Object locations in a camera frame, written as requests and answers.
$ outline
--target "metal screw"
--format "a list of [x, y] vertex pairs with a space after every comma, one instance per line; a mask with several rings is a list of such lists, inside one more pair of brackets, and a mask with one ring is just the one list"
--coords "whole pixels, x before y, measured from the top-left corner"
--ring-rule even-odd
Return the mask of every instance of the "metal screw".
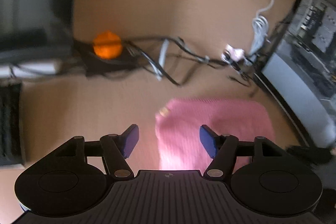
[[129, 172], [129, 170], [125, 170], [125, 169], [119, 169], [116, 172], [114, 172], [114, 175], [118, 178], [126, 178], [131, 174], [131, 172]]
[[213, 177], [213, 178], [219, 178], [223, 175], [223, 171], [219, 169], [210, 169], [207, 172], [208, 176]]

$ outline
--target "pink towel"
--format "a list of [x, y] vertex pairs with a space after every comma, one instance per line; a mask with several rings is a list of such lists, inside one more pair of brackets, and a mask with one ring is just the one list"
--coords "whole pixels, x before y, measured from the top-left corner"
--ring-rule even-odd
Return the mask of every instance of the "pink towel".
[[[264, 136], [274, 141], [266, 109], [245, 100], [173, 99], [156, 114], [160, 170], [200, 170], [204, 173], [211, 158], [200, 142], [202, 124], [219, 135], [231, 134], [241, 141]], [[249, 162], [237, 158], [235, 170]]]

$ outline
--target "orange ball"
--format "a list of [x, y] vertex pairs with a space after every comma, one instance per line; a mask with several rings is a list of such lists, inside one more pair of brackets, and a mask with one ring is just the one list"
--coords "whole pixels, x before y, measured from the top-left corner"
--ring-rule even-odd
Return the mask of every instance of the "orange ball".
[[106, 31], [93, 40], [93, 50], [102, 59], [113, 59], [121, 55], [123, 46], [116, 34]]

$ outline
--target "ribbed black surface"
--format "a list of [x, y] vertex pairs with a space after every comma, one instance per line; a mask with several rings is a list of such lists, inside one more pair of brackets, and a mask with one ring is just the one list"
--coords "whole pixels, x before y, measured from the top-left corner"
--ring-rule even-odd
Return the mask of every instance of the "ribbed black surface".
[[117, 182], [97, 206], [66, 218], [26, 213], [16, 224], [321, 224], [312, 214], [292, 218], [263, 216], [240, 205], [222, 182], [203, 179], [198, 171], [140, 171]]

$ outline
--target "black cable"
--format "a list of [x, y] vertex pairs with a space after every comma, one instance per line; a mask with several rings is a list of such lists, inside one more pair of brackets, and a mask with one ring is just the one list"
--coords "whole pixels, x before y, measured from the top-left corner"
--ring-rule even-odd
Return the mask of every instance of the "black cable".
[[154, 49], [156, 49], [159, 46], [159, 44], [157, 42], [154, 42], [152, 45], [150, 45], [147, 49], [145, 49], [146, 52], [150, 52], [153, 51]]
[[14, 73], [13, 66], [11, 64], [9, 65], [9, 77], [10, 79], [16, 79], [16, 75]]
[[153, 71], [150, 70], [149, 68], [147, 68], [147, 67], [145, 67], [145, 66], [143, 66], [142, 68], [143, 68], [144, 70], [148, 71], [149, 73], [155, 75], [155, 72], [153, 72]]
[[173, 63], [173, 65], [168, 69], [168, 73], [172, 74], [175, 72], [177, 66], [180, 63], [180, 60], [182, 59], [182, 50], [179, 49], [179, 53], [178, 54], [167, 54], [166, 55], [166, 59], [169, 59], [169, 57], [175, 57], [175, 62]]
[[157, 40], [169, 40], [169, 41], [172, 41], [172, 42], [174, 42], [182, 51], [184, 51], [184, 52], [186, 52], [186, 53], [188, 53], [188, 54], [190, 54], [191, 56], [193, 56], [193, 57], [196, 57], [196, 58], [198, 58], [198, 59], [200, 59], [200, 60], [204, 60], [204, 61], [208, 61], [209, 63], [215, 63], [215, 64], [217, 64], [217, 65], [223, 65], [223, 66], [225, 66], [226, 65], [226, 63], [224, 62], [224, 61], [222, 61], [222, 60], [218, 60], [218, 59], [209, 59], [209, 60], [207, 60], [205, 57], [202, 57], [202, 56], [199, 56], [199, 55], [197, 55], [197, 54], [195, 54], [195, 53], [193, 53], [193, 52], [191, 52], [190, 50], [188, 50], [188, 49], [186, 49], [185, 47], [184, 47], [184, 41], [182, 40], [182, 39], [180, 39], [181, 40], [181, 42], [182, 42], [182, 44], [180, 43], [180, 41], [178, 40], [178, 39], [176, 39], [176, 38], [174, 38], [174, 37], [166, 37], [166, 36], [147, 36], [147, 37], [135, 37], [135, 38], [128, 38], [127, 40], [123, 40], [123, 43], [125, 43], [125, 44], [128, 44], [129, 42], [140, 42], [140, 41], [147, 41], [147, 40], [154, 40], [154, 39], [157, 39]]
[[226, 62], [222, 62], [222, 64], [218, 65], [218, 66], [213, 66], [213, 65], [211, 65], [209, 63], [202, 62], [202, 61], [200, 61], [200, 60], [198, 60], [196, 58], [189, 58], [189, 57], [185, 57], [185, 56], [182, 56], [182, 55], [179, 55], [179, 54], [167, 54], [167, 57], [176, 57], [176, 58], [180, 58], [180, 59], [194, 61], [196, 63], [207, 65], [207, 66], [209, 66], [209, 67], [211, 67], [213, 69], [223, 69], [223, 68], [225, 68], [225, 67], [228, 66], [228, 63], [226, 63]]
[[[185, 59], [185, 60], [189, 60], [189, 61], [194, 61], [194, 62], [196, 63], [196, 64], [194, 65], [194, 67], [192, 67], [192, 68], [190, 69], [189, 73], [188, 73], [187, 76], [185, 77], [185, 79], [184, 79], [184, 81], [183, 81], [184, 83], [186, 83], [186, 82], [190, 79], [191, 75], [192, 75], [192, 74], [194, 73], [194, 71], [197, 69], [198, 65], [208, 65], [208, 66], [210, 66], [210, 67], [212, 67], [212, 68], [214, 68], [214, 69], [224, 68], [224, 67], [222, 67], [222, 66], [218, 66], [218, 68], [217, 68], [217, 67], [215, 67], [215, 66], [212, 66], [212, 65], [209, 65], [209, 64], [205, 64], [205, 63], [199, 61], [198, 59], [184, 57], [184, 56], [182, 56], [181, 54], [167, 54], [166, 57], [167, 57], [167, 58], [169, 58], [169, 57], [175, 57], [175, 58], [176, 58], [176, 61], [174, 62], [173, 66], [172, 66], [171, 68], [169, 68], [169, 72], [168, 72], [169, 74], [172, 74], [172, 73], [175, 71], [175, 69], [176, 69], [176, 67], [177, 67], [177, 65], [178, 65], [178, 63], [179, 63], [179, 60], [181, 60], [181, 59]], [[146, 69], [147, 71], [149, 71], [150, 73], [152, 73], [152, 74], [155, 75], [155, 72], [153, 72], [152, 70], [149, 70], [149, 69], [146, 68], [146, 67], [143, 67], [143, 68]]]
[[243, 82], [240, 82], [237, 78], [235, 78], [235, 77], [233, 77], [233, 76], [228, 76], [227, 78], [230, 79], [231, 81], [237, 82], [237, 83], [239, 83], [239, 84], [241, 84], [241, 85], [243, 85], [243, 86], [246, 86], [246, 87], [248, 87], [248, 88], [250, 88], [250, 87], [252, 86], [251, 83], [250, 83], [250, 81], [249, 81], [249, 79], [248, 79], [248, 78], [246, 79], [245, 77], [243, 77], [243, 74], [241, 74], [241, 78], [242, 78], [244, 81], [246, 81], [247, 84], [245, 84], [245, 83], [243, 83]]
[[160, 64], [158, 64], [156, 61], [153, 60], [146, 52], [144, 52], [140, 47], [136, 46], [133, 42], [128, 41], [128, 44], [132, 46], [134, 49], [136, 49], [144, 58], [146, 58], [151, 65], [154, 65], [157, 70], [166, 77], [170, 82], [172, 82], [174, 85], [181, 86], [184, 85], [192, 76], [192, 74], [196, 71], [196, 69], [201, 65], [199, 63], [196, 63], [188, 72], [187, 75], [184, 77], [184, 79], [178, 83], [175, 81], [162, 67]]
[[109, 65], [123, 65], [123, 66], [128, 66], [128, 65], [134, 65], [134, 62], [125, 62], [125, 61], [120, 61], [120, 60], [115, 60], [115, 59], [104, 59], [96, 55], [94, 52], [88, 51], [90, 55], [95, 57], [96, 59], [100, 60], [103, 63], [109, 64]]
[[127, 70], [127, 71], [124, 71], [124, 73], [122, 75], [113, 76], [113, 75], [110, 75], [108, 73], [103, 73], [102, 76], [104, 78], [108, 79], [108, 80], [116, 81], [116, 80], [124, 80], [127, 77], [129, 77], [130, 75], [132, 75], [134, 72], [135, 72], [135, 70]]

